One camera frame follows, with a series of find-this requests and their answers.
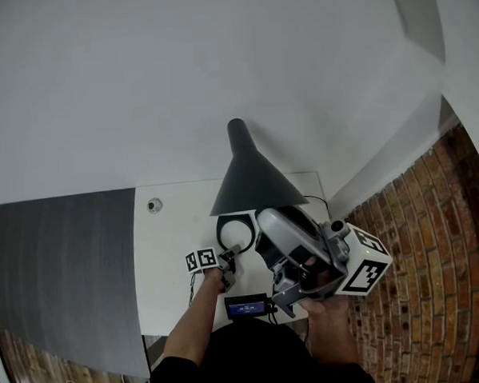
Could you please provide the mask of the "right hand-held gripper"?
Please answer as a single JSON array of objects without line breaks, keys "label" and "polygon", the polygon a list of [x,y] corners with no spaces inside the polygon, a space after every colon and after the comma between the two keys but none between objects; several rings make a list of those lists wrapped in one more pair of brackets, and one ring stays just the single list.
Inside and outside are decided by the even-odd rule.
[{"label": "right hand-held gripper", "polygon": [[273,302],[288,316],[295,317],[293,305],[304,301],[300,292],[301,265],[315,256],[334,264],[344,277],[333,296],[365,296],[392,264],[381,240],[342,220],[316,224],[308,233],[298,224],[301,209],[296,206],[256,212],[259,236],[255,245],[265,266],[274,273]]}]

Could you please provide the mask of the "person's right hand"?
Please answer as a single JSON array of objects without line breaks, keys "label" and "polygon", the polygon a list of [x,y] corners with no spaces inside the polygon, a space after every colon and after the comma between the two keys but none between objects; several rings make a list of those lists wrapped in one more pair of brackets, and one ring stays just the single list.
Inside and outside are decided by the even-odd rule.
[{"label": "person's right hand", "polygon": [[313,301],[326,300],[333,296],[343,277],[343,272],[334,263],[312,256],[301,265],[300,292]]}]

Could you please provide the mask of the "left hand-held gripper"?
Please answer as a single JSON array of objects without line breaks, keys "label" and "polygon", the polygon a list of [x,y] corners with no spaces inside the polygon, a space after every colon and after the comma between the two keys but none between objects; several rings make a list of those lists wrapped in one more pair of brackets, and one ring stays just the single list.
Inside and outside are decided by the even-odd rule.
[{"label": "left hand-held gripper", "polygon": [[214,247],[196,249],[186,256],[186,268],[194,283],[194,277],[198,273],[204,273],[209,269],[219,269],[222,272],[222,284],[227,292],[234,285],[236,273],[235,259],[241,251],[240,245],[234,245],[221,253],[216,253]]}]

